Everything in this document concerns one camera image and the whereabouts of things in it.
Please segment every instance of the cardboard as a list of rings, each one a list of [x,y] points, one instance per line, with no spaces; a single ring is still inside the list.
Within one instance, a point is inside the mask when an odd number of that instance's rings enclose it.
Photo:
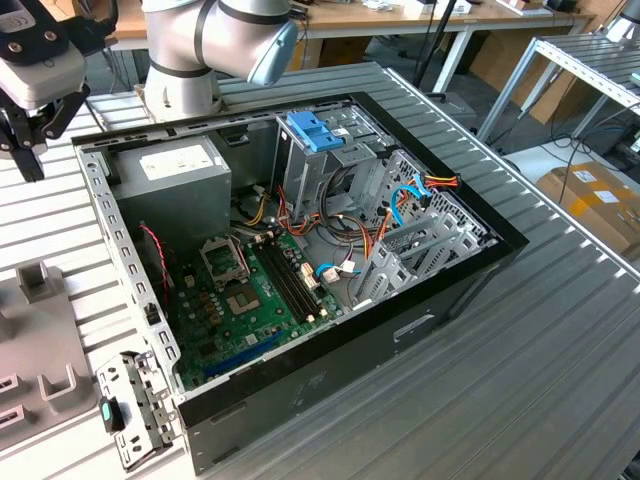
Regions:
[[[627,260],[640,258],[640,195],[599,163],[570,170],[562,208]],[[536,185],[558,203],[566,174],[566,168],[556,168]]]

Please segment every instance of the open computer tower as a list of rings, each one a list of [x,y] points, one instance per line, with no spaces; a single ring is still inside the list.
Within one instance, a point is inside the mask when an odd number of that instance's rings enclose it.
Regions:
[[[124,468],[212,465],[463,311],[526,238],[364,93],[83,137],[148,352],[98,371]]]

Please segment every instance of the desk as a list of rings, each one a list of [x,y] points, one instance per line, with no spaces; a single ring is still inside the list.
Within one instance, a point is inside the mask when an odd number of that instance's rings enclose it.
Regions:
[[[640,276],[393,71],[371,63],[220,83],[232,108],[364,90],[461,173],[530,244],[456,320],[202,478],[615,478],[640,448]],[[131,94],[91,99],[110,125],[147,123]],[[0,278],[17,262],[64,272],[92,371],[144,349],[69,137],[22,182],[0,162]],[[3,239],[11,238],[4,246]],[[98,408],[0,452],[3,478],[122,479]],[[193,478],[178,440],[136,479]]]
[[[44,1],[47,6],[55,5],[52,3],[54,0]],[[105,15],[104,9],[100,8],[98,8],[98,16]],[[398,6],[391,12],[374,12],[361,3],[320,3],[312,5],[309,13],[311,15],[308,32],[310,40],[425,33],[429,24],[429,15],[410,17],[404,13],[402,7]],[[522,17],[493,0],[485,0],[482,5],[474,6],[468,15],[452,16],[447,24],[445,31],[457,32],[458,35],[442,67],[434,91],[446,91],[474,32],[571,26],[569,33],[580,33],[592,18],[594,15],[589,13],[568,15],[557,12],[553,16],[543,18]],[[434,18],[432,32],[437,28],[439,21],[438,17]],[[138,0],[120,0],[120,20],[116,36],[119,44],[114,48],[123,50],[147,48],[146,23]]]

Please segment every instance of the yellow wire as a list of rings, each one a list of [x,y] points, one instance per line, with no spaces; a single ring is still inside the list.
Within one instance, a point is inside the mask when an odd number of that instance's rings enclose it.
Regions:
[[[262,220],[262,216],[264,215],[264,206],[266,203],[267,203],[267,196],[263,195],[262,200],[260,200],[260,208],[258,209],[258,213],[256,213],[256,216],[253,217],[252,220],[245,222],[246,226],[253,227],[254,225],[257,225],[258,223],[260,223],[260,221]]]
[[[425,175],[426,178],[430,179],[430,180],[437,180],[440,182],[454,182],[457,180],[456,177],[450,177],[450,178],[446,178],[446,177],[432,177],[430,175]]]

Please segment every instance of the sheet metal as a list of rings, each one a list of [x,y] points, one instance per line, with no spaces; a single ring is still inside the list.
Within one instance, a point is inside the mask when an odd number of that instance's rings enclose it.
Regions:
[[[597,34],[565,35],[540,37],[536,49],[599,90],[621,88],[629,105],[640,97],[640,86],[629,80],[640,69],[640,42],[623,48]]]
[[[375,64],[290,74],[269,89],[241,81],[222,89],[232,108],[364,90],[531,243],[460,318],[231,457],[211,478],[616,477],[640,449],[637,272]],[[148,122],[132,94],[92,102],[110,128]],[[11,163],[0,164],[0,238],[12,239],[0,249],[0,277],[27,259],[60,266],[93,370],[143,348],[97,221],[87,216],[69,142],[97,130],[81,111],[43,157],[44,182],[24,184]],[[7,478],[124,476],[97,409],[0,453],[0,470]],[[177,442],[134,478],[191,475]]]

